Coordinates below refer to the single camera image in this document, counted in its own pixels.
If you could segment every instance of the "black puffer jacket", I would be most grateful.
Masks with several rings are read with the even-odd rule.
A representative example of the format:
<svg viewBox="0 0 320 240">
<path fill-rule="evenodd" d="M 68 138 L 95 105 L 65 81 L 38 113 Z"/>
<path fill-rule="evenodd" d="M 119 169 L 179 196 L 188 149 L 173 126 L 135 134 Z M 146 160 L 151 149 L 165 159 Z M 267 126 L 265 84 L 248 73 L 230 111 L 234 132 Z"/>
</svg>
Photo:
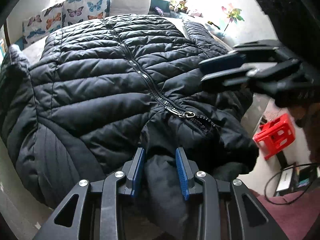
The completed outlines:
<svg viewBox="0 0 320 240">
<path fill-rule="evenodd" d="M 80 179 L 104 179 L 138 146 L 156 220 L 184 205 L 178 146 L 220 179 L 252 170 L 258 150 L 240 125 L 252 94 L 201 91 L 198 63 L 227 51 L 202 25 L 185 28 L 190 40 L 158 16 L 87 21 L 51 34 L 32 66 L 11 47 L 0 72 L 1 137 L 38 200 L 54 208 Z"/>
</svg>

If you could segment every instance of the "maroon cloth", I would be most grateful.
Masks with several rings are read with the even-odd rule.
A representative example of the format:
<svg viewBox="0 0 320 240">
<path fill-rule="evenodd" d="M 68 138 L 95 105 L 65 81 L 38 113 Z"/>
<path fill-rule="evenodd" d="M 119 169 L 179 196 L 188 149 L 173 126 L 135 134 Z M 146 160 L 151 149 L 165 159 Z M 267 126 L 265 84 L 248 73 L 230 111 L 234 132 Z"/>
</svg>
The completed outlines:
<svg viewBox="0 0 320 240">
<path fill-rule="evenodd" d="M 271 197 L 270 200 L 285 203 L 294 200 L 300 194 L 301 191 L 283 197 Z M 263 195 L 257 196 L 257 199 L 276 220 L 289 240 L 303 240 L 320 214 L 320 188 L 305 193 L 290 205 L 274 205 L 265 200 Z"/>
</svg>

